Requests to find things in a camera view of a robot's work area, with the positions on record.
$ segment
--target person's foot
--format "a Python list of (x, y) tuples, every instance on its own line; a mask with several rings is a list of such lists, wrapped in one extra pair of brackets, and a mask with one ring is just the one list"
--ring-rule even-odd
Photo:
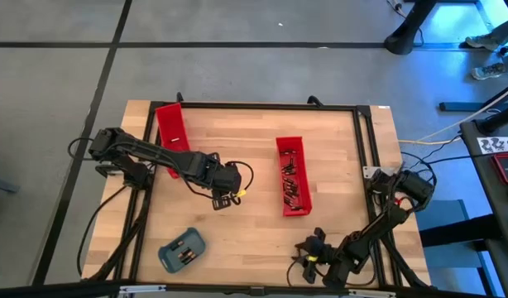
[(506, 73), (506, 67), (502, 63), (495, 63), (494, 65), (477, 67), (471, 70), (473, 78), (478, 80), (498, 78)]
[(485, 47), (490, 51), (494, 51), (499, 47), (499, 44), (496, 42), (495, 39), (491, 37), (490, 34), (466, 37), (466, 43), (470, 47), (474, 48)]

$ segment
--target gray concrete floor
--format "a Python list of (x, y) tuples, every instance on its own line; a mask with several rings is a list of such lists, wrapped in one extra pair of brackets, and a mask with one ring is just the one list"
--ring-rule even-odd
[[(484, 2), (497, 25), (505, 20), (501, 4), (493, 3)], [(0, 0), (0, 41), (110, 41), (122, 6), (123, 0)], [(381, 42), (401, 21), (379, 0), (139, 0), (122, 40)], [(470, 4), (438, 5), (422, 29), (426, 42), (487, 33)], [(69, 164), (66, 145), (79, 135), (106, 54), (0, 49), (0, 178), (21, 186), (16, 195), (0, 192), (0, 287), (29, 282)], [(440, 113), (439, 102), (482, 102), (506, 87), (508, 77), (477, 82), (468, 75), (498, 60), (460, 50), (397, 56), (383, 49), (124, 49), (117, 52), (93, 134), (118, 126), (128, 99), (174, 100), (181, 91), (198, 101), (303, 103), (315, 94), (325, 103), (390, 105), (399, 139), (416, 139), (467, 116)], [(402, 149), (422, 156), (434, 148)], [(456, 142), (435, 157), (466, 153)], [(491, 212), (470, 161), (439, 164), (436, 172), (434, 199), (465, 199), (470, 217)], [(103, 178), (85, 164), (47, 282), (79, 279), (75, 254), (102, 188)], [(469, 274), (431, 269), (433, 283), (445, 289), (480, 292), (463, 277)]]

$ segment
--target white label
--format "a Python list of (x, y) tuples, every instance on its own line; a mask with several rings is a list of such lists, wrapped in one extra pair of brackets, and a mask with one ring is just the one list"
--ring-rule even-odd
[(508, 137), (477, 137), (482, 154), (508, 152)]

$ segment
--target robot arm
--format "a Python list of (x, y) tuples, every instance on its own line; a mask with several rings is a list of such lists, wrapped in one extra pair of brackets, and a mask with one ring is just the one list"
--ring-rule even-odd
[(426, 287), (410, 270), (386, 234), (398, 224), (404, 223), (412, 212), (424, 209), (432, 197), (434, 186), (411, 171), (388, 176), (378, 170), (368, 181), (367, 188), (370, 191), (388, 192), (389, 194), (402, 191), (408, 195), (406, 198), (410, 200), (413, 207), (404, 210), (398, 204), (387, 205), (386, 209), (362, 231), (356, 231), (346, 236), (338, 248), (324, 244), (325, 233), (321, 228), (316, 228), (315, 236), (309, 236), (305, 242), (295, 245), (299, 251), (300, 249), (305, 250), (309, 256), (313, 256), (313, 258), (306, 258), (302, 263), (304, 279), (309, 283), (314, 283), (315, 263), (326, 263), (329, 265), (329, 269), (323, 276), (323, 284), (334, 289), (344, 288), (350, 272), (355, 274), (361, 272), (370, 257), (371, 244), (381, 240), (409, 284)]
[(149, 186), (149, 169), (129, 156), (172, 168), (182, 179), (223, 194), (236, 194), (241, 184), (237, 167), (231, 163), (222, 165), (217, 154), (167, 150), (136, 139), (121, 128), (101, 129), (89, 148), (89, 154), (95, 161), (111, 161), (123, 171), (124, 184), (137, 190)]

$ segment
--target wooden tabletop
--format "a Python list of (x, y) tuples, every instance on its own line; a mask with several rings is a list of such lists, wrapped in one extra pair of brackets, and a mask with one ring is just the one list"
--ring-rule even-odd
[[(150, 101), (130, 100), (121, 128), (142, 138)], [(400, 149), (388, 107), (371, 107), (382, 166), (398, 166)], [(327, 234), (326, 242), (338, 246), (343, 238), (368, 224), (367, 209), (355, 140), (352, 114), (348, 112), (257, 109), (183, 109), (191, 150), (218, 152), (222, 162), (245, 161), (255, 171), (254, 182), (241, 205), (214, 211), (211, 201), (193, 195), (180, 180), (173, 180), (159, 166), (151, 197), (150, 213), (138, 269), (138, 281), (184, 284), (287, 286), (285, 272), (296, 250), (294, 245), (312, 235), (315, 227)], [(366, 124), (361, 121), (364, 136)], [(155, 140), (156, 121), (151, 140)], [(302, 136), (311, 214), (282, 216), (281, 185), (276, 137)], [(370, 152), (367, 146), (368, 160)], [(249, 171), (239, 168), (243, 180)], [(122, 185), (122, 176), (107, 179), (103, 198)], [(119, 244), (131, 191), (125, 189), (99, 213), (87, 254), (83, 277), (94, 274)], [(201, 233), (205, 253), (175, 274), (158, 259), (158, 250), (188, 227)], [(394, 230), (401, 255), (418, 277), (430, 283), (414, 215)], [(128, 275), (132, 247), (127, 251), (123, 276)], [(386, 279), (392, 283), (388, 254), (383, 251)], [(290, 273), (293, 285), (311, 286), (301, 277), (301, 266)], [(348, 282), (363, 283), (372, 276), (368, 262), (361, 274)], [(323, 286), (321, 278), (313, 286)]]

